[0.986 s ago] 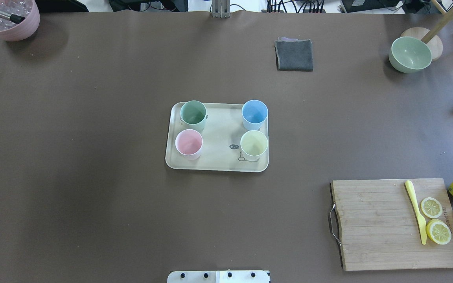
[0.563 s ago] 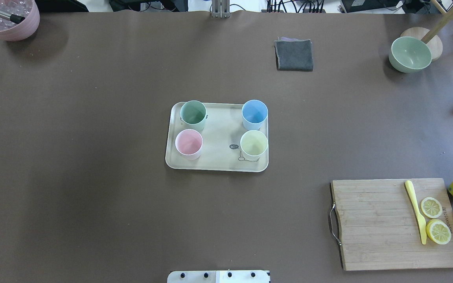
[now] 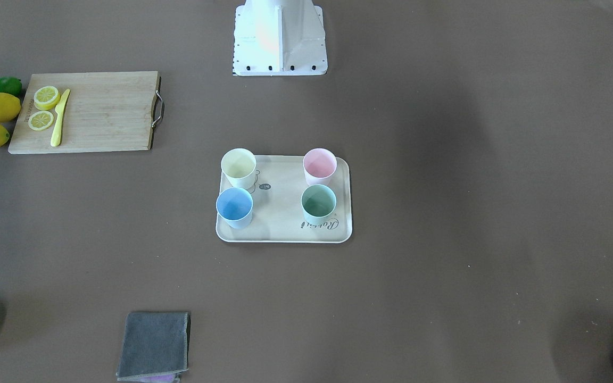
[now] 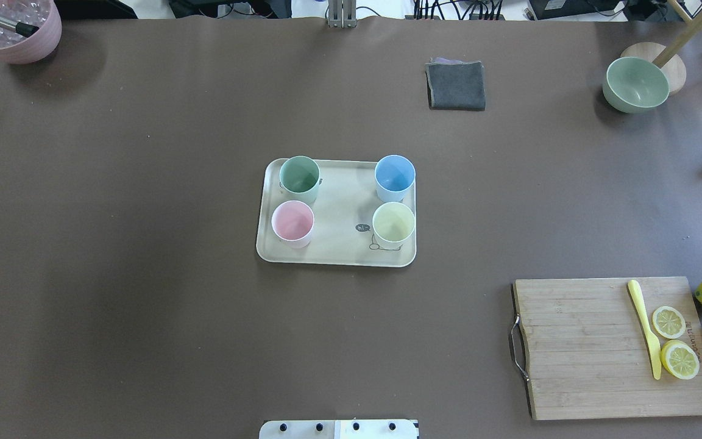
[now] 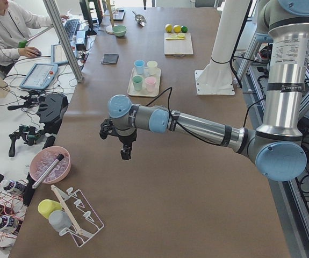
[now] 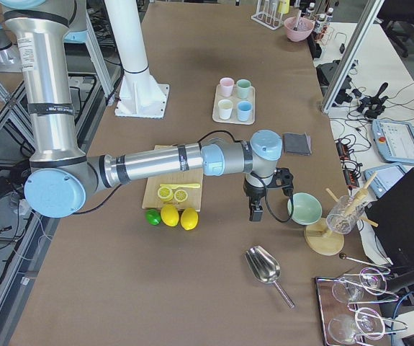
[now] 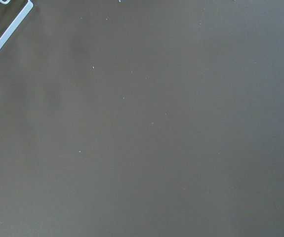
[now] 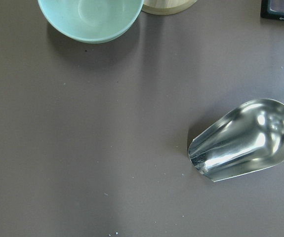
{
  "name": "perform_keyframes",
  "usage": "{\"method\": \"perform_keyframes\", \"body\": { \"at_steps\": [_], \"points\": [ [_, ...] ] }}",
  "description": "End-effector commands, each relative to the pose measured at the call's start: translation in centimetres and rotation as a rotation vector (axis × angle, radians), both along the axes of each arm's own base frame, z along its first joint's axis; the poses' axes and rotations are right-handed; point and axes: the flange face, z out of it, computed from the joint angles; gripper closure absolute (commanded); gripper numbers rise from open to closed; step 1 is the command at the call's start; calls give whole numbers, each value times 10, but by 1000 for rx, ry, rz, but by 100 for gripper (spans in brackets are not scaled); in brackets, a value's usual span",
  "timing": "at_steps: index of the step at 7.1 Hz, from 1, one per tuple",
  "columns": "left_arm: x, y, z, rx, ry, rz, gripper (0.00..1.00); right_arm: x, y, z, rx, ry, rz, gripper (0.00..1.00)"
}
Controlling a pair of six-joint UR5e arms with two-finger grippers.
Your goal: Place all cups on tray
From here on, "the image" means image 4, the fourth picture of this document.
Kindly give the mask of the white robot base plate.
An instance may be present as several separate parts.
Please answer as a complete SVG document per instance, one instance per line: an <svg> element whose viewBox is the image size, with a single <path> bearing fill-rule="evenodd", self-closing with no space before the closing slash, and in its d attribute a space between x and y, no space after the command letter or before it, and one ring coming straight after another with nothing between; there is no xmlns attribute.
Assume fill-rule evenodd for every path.
<svg viewBox="0 0 702 439"><path fill-rule="evenodd" d="M419 438L417 420L309 419L263 423L259 438Z"/></svg>

